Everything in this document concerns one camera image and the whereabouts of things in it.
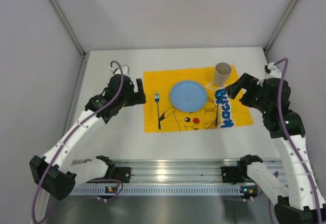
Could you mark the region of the aluminium mounting rail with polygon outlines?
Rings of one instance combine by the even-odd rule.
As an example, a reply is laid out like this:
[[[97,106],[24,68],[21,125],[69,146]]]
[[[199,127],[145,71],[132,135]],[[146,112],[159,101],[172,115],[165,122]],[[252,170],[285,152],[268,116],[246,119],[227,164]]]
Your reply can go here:
[[[225,160],[116,160],[116,167],[130,167],[129,184],[217,184],[221,167],[236,166]]]

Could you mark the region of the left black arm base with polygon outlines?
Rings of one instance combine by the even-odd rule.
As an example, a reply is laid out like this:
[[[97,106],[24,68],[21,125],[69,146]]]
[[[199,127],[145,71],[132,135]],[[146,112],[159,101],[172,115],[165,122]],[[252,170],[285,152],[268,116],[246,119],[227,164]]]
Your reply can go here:
[[[130,167],[109,167],[103,179],[119,180],[122,183],[129,183],[131,178]]]

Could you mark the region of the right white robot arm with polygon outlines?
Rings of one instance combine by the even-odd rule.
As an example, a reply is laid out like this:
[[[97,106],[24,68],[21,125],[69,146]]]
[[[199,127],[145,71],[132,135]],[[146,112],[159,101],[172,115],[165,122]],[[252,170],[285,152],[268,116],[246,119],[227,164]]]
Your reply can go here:
[[[257,183],[268,196],[278,223],[325,222],[325,199],[311,169],[302,119],[289,108],[288,83],[275,77],[260,82],[244,73],[225,89],[230,99],[244,89],[241,104],[262,113],[264,127],[279,152],[287,184],[272,174],[257,155],[240,158],[239,172]]]

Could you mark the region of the blue metallic fork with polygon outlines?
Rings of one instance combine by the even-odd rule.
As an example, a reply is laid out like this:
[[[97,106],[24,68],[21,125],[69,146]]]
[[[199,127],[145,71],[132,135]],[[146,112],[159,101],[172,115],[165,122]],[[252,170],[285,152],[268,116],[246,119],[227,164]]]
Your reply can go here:
[[[157,116],[158,116],[158,129],[161,130],[161,124],[160,124],[160,114],[159,114],[159,93],[155,92],[154,99],[157,107]]]

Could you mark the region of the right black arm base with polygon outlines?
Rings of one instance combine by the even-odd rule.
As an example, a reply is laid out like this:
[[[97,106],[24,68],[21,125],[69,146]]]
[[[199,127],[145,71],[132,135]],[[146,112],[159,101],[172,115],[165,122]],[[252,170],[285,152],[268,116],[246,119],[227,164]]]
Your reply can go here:
[[[254,183],[254,181],[248,177],[247,170],[243,170],[237,166],[223,166],[221,167],[221,174],[223,183]]]

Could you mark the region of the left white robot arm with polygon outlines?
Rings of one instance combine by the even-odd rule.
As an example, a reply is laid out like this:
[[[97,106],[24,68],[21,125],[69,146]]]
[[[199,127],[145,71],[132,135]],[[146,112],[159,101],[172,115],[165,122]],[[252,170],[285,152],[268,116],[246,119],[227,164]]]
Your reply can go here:
[[[95,180],[114,181],[115,163],[107,156],[97,156],[73,165],[77,153],[91,141],[92,135],[118,112],[146,103],[142,79],[133,83],[127,75],[115,74],[101,94],[90,98],[71,129],[42,157],[34,156],[30,168],[36,184],[57,200],[70,195],[74,187]]]

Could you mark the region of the light blue plate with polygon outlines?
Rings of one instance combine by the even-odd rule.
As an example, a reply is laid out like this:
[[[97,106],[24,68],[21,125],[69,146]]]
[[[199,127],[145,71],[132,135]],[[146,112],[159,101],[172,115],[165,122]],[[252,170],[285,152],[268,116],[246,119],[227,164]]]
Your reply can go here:
[[[196,81],[184,80],[175,84],[169,94],[171,104],[179,111],[193,113],[202,109],[207,102],[205,88]]]

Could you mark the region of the left aluminium frame post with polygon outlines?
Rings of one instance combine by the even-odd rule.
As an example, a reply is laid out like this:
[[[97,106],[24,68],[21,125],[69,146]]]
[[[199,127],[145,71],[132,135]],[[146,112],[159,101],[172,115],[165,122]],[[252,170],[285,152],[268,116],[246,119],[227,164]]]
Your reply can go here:
[[[62,10],[59,2],[57,0],[48,0],[53,7],[57,17],[59,18],[60,22],[62,23],[64,29],[66,30],[69,38],[73,42],[75,48],[77,49],[78,53],[84,57],[86,55],[85,50],[83,49],[81,43],[79,42],[71,24],[69,23],[64,11]]]

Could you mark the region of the beige paper cup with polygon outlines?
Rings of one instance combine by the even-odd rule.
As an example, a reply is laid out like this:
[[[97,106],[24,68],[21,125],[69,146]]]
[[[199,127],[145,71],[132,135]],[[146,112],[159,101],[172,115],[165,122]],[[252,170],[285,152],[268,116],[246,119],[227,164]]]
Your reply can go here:
[[[228,63],[218,63],[214,69],[214,81],[213,84],[217,87],[222,87],[230,74],[232,73],[232,67]]]

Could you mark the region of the blue metallic spoon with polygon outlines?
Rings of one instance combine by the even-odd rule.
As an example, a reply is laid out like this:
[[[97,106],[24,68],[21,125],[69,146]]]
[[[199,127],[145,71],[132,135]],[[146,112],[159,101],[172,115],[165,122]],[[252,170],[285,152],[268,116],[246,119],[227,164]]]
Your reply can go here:
[[[219,89],[215,93],[215,101],[216,101],[216,115],[215,115],[215,127],[219,124],[219,101],[221,97],[223,96],[223,90]]]

